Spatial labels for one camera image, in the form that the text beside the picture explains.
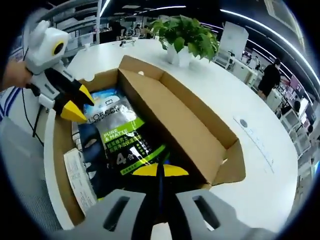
gray floor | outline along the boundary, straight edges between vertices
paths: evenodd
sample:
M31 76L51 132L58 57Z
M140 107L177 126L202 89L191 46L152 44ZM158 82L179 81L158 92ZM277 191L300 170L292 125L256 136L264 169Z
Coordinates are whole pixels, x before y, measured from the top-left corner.
M41 124L38 133L43 139ZM22 205L47 233L60 230L45 181L43 147L7 117L0 123L0 135L4 165Z

ceiling light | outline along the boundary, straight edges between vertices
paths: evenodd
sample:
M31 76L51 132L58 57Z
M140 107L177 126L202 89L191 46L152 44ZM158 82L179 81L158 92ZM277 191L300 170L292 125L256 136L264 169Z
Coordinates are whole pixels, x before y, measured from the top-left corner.
M223 27L220 27L220 26L215 26L215 25L211 25L211 24L208 24L208 23L204 23L204 22L200 22L201 24L203 25L207 25L207 26L210 26L210 27L213 27L213 28L217 28L217 29L224 29Z
M320 79L318 78L316 72L314 71L314 69L311 67L311 65L308 63L308 61L305 59L305 57L299 52L299 50L297 50L287 39L285 39L283 36L281 36L279 33L277 33L276 31L274 31L273 29L271 29L270 27L262 24L261 22L259 21L256 21L250 17L247 17L247 16L244 16L244 15L241 15L239 13L236 13L236 12L232 12L232 11L228 11L228 10L225 10L225 9L220 9L221 12L223 13L226 13L226 14L232 14L232 15L235 15L235 16L238 16L238 17L241 17L243 19L246 19L246 20L249 20L255 24L258 24L259 26L267 29L268 31L270 31L271 33L273 33L274 35L276 35L278 38L280 38L282 41L284 41L284 43L286 43L293 51L295 51L295 53L302 59L302 61L306 64L306 66L310 69L310 71L312 72L312 74L314 75L315 79L317 80L317 82L319 83L320 85Z
M140 8L138 5L125 5L122 7L123 9L137 9Z
M264 36L265 38L267 37L266 35L264 35L262 32L259 32L258 30L256 30L256 29L254 29L254 28L252 28L252 27L249 27L249 26L245 26L247 29L250 29L250 30L252 30L252 31L255 31L256 33L258 33L258 34L261 34L262 36Z
M183 9L185 7L186 6L163 6L163 7L158 7L158 8L155 8L155 9L151 9L148 12L156 11L156 10L162 10L162 9Z
M106 7L108 6L108 4L110 3L111 0L106 0L102 9L101 9L101 12L100 12L100 18L102 16L102 14L104 14L104 11L106 10Z

white pot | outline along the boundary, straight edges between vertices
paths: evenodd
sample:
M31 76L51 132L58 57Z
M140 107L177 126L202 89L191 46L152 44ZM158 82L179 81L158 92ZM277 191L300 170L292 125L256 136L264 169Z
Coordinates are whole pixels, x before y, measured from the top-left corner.
M168 44L166 57L169 63L177 67L185 68L189 66L193 55L191 52L189 52L187 46L184 46L184 48L179 53L177 53L175 47L171 44Z

green leaves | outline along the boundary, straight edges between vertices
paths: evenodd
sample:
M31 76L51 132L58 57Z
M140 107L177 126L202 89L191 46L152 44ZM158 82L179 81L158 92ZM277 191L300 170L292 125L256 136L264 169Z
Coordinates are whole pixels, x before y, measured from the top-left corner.
M185 40L182 37L178 37L173 43L174 49L179 53L185 47Z
M179 15L170 17L166 22L158 19L151 23L151 29L153 34L159 35L162 48L165 50L165 42L172 44L177 53L187 46L189 53L194 57L206 57L209 61L213 60L218 51L216 35L195 18Z
M196 45L193 44L192 42L188 43L188 49L189 49L189 53L192 53L192 55L194 57L196 57L198 55L198 49L197 49Z

black cable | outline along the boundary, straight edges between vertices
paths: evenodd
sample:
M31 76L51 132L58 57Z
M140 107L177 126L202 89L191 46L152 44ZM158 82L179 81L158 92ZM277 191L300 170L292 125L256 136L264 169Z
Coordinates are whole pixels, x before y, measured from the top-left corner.
M32 137L33 138L36 136L38 121L39 121L40 113L41 113L43 108L44 108L44 106L40 104L39 109L38 109L38 113L37 113L36 118L35 118L34 127L33 127L33 132L32 132Z
M35 135L36 138L39 140L39 142L41 143L41 145L44 147L44 146L45 146L44 143L41 141L40 137L39 137L38 134L35 132L34 127L32 126L32 124L31 124L30 121L29 121L29 118L28 118L28 116L27 116L27 110L26 110L24 89L22 88L21 91L22 91L22 101L23 101L23 108L24 108L25 118L26 118L27 122L29 123L30 128L31 128L32 131L34 132L34 135Z
M23 54L23 61L25 60L26 55L27 55L27 52L28 52L28 50L29 50L29 48L27 48L26 51L24 51L24 33L25 33L25 31L22 30L22 54ZM38 134L36 133L36 129L37 129L37 126L38 126L38 121L39 121L40 113L41 113L41 110L43 109L43 106L40 104L38 113L37 113L37 115L36 115L34 127L33 127L32 124L31 124L30 121L29 121L28 116L27 116L24 89L22 88L21 91L22 91L22 101L23 101L24 115L25 115L26 121L28 122L30 128L32 129L32 137L33 137L33 138L36 137L36 138L39 140L40 144L44 147L44 146L45 146L44 143L41 141L40 137L39 137Z

